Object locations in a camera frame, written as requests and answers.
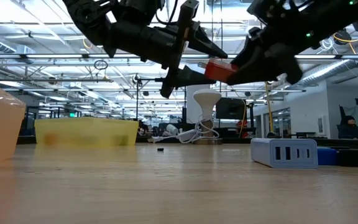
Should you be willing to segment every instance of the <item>blue box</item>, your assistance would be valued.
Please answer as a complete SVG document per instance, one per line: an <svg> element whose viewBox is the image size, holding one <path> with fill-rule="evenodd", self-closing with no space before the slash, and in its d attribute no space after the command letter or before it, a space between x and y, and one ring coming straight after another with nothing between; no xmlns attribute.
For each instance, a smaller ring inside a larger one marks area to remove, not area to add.
<svg viewBox="0 0 358 224"><path fill-rule="evenodd" d="M318 164L319 166L336 166L337 152L335 149L327 147L317 148Z"/></svg>

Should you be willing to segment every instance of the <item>red object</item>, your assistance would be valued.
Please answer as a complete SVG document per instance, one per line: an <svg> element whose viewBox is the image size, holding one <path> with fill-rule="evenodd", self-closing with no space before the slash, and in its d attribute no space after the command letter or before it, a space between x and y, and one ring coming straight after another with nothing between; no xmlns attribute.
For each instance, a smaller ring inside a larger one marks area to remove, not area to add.
<svg viewBox="0 0 358 224"><path fill-rule="evenodd" d="M226 83L227 79L237 71L238 67L221 59L212 58L205 67L205 76L212 80Z"/></svg>
<svg viewBox="0 0 358 224"><path fill-rule="evenodd" d="M246 128L246 127L247 127L247 124L248 124L247 121L244 121L244 122L239 121L239 122L237 122L237 123L236 123L237 130L238 130L238 131L241 130L241 125L242 125L243 128ZM249 134L248 134L247 131L242 131L242 133L241 133L241 138L246 138L246 137L248 137L248 135L249 135Z"/></svg>

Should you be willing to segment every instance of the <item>blue object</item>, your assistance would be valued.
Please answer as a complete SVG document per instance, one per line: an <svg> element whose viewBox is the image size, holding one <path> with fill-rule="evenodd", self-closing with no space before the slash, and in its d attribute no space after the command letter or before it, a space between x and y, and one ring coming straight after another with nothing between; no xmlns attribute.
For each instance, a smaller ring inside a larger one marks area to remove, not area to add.
<svg viewBox="0 0 358 224"><path fill-rule="evenodd" d="M251 140L252 160L273 168L317 168L317 144L312 139Z"/></svg>
<svg viewBox="0 0 358 224"><path fill-rule="evenodd" d="M335 166L337 165L335 149L319 147L317 148L318 164L321 166Z"/></svg>

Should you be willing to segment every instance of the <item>desk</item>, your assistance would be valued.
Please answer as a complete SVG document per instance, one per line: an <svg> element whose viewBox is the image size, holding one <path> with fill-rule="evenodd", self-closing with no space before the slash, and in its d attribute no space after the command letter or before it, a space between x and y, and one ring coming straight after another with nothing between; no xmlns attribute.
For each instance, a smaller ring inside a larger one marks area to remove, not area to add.
<svg viewBox="0 0 358 224"><path fill-rule="evenodd" d="M271 169L246 144L34 147L0 164L0 223L358 223L358 168Z"/></svg>

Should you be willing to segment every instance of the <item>red block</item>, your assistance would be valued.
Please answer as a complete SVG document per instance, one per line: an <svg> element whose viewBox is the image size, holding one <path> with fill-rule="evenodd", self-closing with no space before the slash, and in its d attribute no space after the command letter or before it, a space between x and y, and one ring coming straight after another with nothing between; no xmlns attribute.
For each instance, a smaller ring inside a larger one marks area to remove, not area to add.
<svg viewBox="0 0 358 224"><path fill-rule="evenodd" d="M220 59L212 58L205 67L205 76L212 80L226 83L227 79L237 71L238 67Z"/></svg>

